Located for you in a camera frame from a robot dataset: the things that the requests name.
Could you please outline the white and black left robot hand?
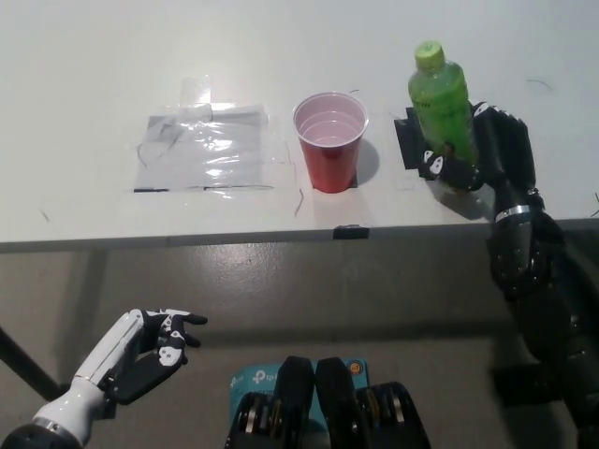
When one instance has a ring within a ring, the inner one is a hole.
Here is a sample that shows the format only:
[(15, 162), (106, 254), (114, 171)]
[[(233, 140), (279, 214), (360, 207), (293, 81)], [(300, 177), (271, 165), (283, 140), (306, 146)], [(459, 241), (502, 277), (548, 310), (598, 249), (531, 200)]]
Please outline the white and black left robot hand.
[(66, 392), (44, 405), (33, 423), (85, 446), (94, 421), (143, 397), (187, 363), (185, 349), (200, 341), (185, 326), (207, 323), (188, 311), (126, 312), (88, 354)]

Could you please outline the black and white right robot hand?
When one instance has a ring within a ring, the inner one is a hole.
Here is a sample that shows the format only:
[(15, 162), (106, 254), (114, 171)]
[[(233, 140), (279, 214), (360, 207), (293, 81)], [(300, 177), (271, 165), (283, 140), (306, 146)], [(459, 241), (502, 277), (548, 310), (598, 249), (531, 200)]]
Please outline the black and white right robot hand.
[(528, 127), (520, 118), (488, 102), (470, 106), (478, 159), (468, 162), (448, 147), (427, 149), (420, 167), (436, 181), (462, 192), (488, 186), (494, 193), (493, 221), (530, 211), (536, 185)]

